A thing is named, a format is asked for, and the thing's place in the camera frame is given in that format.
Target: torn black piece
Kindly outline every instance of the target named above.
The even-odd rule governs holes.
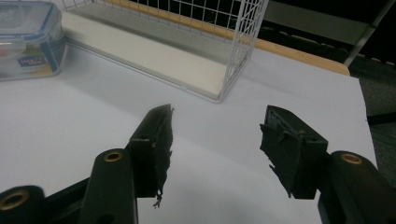
[[[296,199],[314,199],[318,170],[328,159],[328,141],[294,114],[268,105],[262,145],[281,184]]]
[[[160,208],[161,201],[163,200],[163,195],[162,194],[157,194],[157,202],[152,205],[154,208]]]
[[[151,109],[125,148],[131,152],[136,197],[157,197],[158,206],[172,155],[172,114],[170,105]]]

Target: plastic food container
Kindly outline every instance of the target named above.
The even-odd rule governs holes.
[[[0,2],[0,80],[49,77],[65,53],[62,14],[48,2]]]

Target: black object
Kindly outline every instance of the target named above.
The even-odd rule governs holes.
[[[318,169],[326,160],[328,142],[288,110],[268,105],[262,128],[261,150],[290,195],[314,199]]]
[[[48,198],[35,186],[0,194],[0,223],[118,224],[137,223],[136,198],[159,203],[170,164],[173,141],[172,108],[148,112],[125,149],[98,155],[92,174]]]
[[[365,158],[326,152],[328,142],[294,114],[268,105],[262,146],[287,193],[296,199],[321,194],[323,223],[394,224],[396,191]]]
[[[367,117],[370,126],[396,122],[396,112]]]

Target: white table surface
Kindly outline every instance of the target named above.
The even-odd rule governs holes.
[[[320,223],[317,201],[289,199],[259,150],[267,105],[286,108],[330,143],[375,164],[360,83],[255,50],[221,104],[69,46],[56,77],[0,82],[0,191],[46,195],[90,175],[102,151],[125,147],[146,113],[172,104],[174,151],[160,209],[140,223]]]

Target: screw hole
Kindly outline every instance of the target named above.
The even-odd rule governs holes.
[[[361,158],[359,158],[359,157],[357,157],[355,155],[349,154],[349,153],[342,154],[341,158],[344,161],[347,161],[347,162],[352,163],[352,164],[357,164],[357,165],[359,165],[359,164],[361,164],[363,162],[361,160]]]
[[[96,221],[97,224],[110,224],[113,223],[114,221],[114,216],[110,215],[110,214],[105,214],[102,215],[101,217],[98,218],[98,220]]]
[[[18,207],[29,198],[29,191],[18,190],[0,200],[0,210],[6,211]]]
[[[105,155],[105,161],[117,161],[122,158],[122,153],[113,151]]]

